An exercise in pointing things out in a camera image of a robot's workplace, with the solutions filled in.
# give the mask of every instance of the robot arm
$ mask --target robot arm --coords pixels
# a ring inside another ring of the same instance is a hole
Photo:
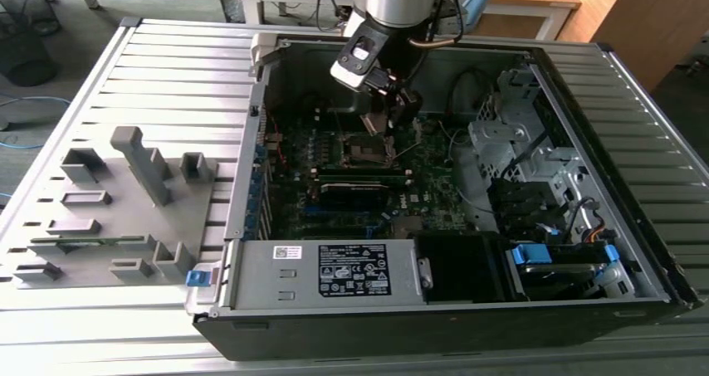
[[[463,7],[468,9],[466,20],[471,26],[487,0],[464,0],[463,7],[458,2],[452,0],[458,36],[434,41],[446,0],[354,0],[344,31],[350,40],[330,74],[351,90],[380,97],[372,111],[386,112],[388,129],[410,122],[420,109],[420,97],[410,83],[426,52],[459,40],[464,31]]]

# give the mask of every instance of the blue clip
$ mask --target blue clip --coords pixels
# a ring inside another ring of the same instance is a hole
[[[515,264],[550,264],[550,250],[542,243],[524,243],[511,250]]]
[[[188,287],[207,287],[211,285],[211,271],[191,270],[187,272],[185,284]]]
[[[607,259],[610,262],[615,262],[621,259],[621,255],[618,254],[618,249],[615,249],[615,246],[613,245],[606,245],[606,254],[607,254]]]

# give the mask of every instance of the floor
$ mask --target floor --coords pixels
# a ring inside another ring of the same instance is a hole
[[[101,10],[92,11],[83,0],[57,0],[54,12],[62,30],[44,38],[49,55],[60,65],[58,76],[30,88],[13,86],[0,76],[0,103],[2,94],[12,96],[45,95],[71,100],[101,55],[104,46],[127,16],[224,22],[221,4],[216,0],[99,0]],[[279,25],[314,26],[315,7],[288,4],[288,17],[277,16],[275,3],[264,4],[264,19]],[[332,7],[322,5],[320,24],[332,26]],[[24,101],[0,108],[0,115],[10,122],[10,129],[0,131],[0,142],[21,146],[41,144],[61,118],[65,106],[58,102]],[[0,193],[12,194],[40,149],[0,147]],[[0,194],[0,206],[8,198]]]
[[[57,0],[56,15],[62,31],[45,38],[49,55],[60,64],[58,76],[46,84],[20,88],[0,76],[0,95],[50,95],[72,99],[83,80],[101,54],[124,16],[223,22],[221,5],[213,0],[100,0],[103,9],[92,11],[83,0]],[[264,6],[265,20],[275,24],[312,26],[315,8],[303,4],[289,8],[289,17],[279,17],[276,5]],[[332,8],[323,5],[322,25],[332,25]],[[654,92],[654,99],[703,159],[709,159],[709,71],[693,78],[683,71],[673,71]],[[0,132],[0,142],[16,145],[42,143],[61,118],[64,105],[54,102],[26,101],[0,108],[2,117],[12,123]],[[12,194],[38,149],[0,147],[0,193]],[[6,202],[0,195],[0,205]]]

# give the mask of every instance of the desk leg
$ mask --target desk leg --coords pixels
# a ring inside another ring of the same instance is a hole
[[[0,115],[0,131],[6,130],[9,127],[9,121]]]
[[[87,3],[88,9],[101,9],[101,5],[99,4],[99,0],[84,0]]]
[[[537,32],[537,40],[555,40],[558,32],[562,30],[563,23],[570,14],[570,9],[567,8],[551,8],[550,14],[543,20],[542,27]]]
[[[245,23],[249,25],[263,24],[263,1],[261,0],[241,0],[244,6]]]

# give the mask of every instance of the white sticker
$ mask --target white sticker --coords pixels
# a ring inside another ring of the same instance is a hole
[[[273,246],[273,259],[300,260],[303,258],[303,246]]]

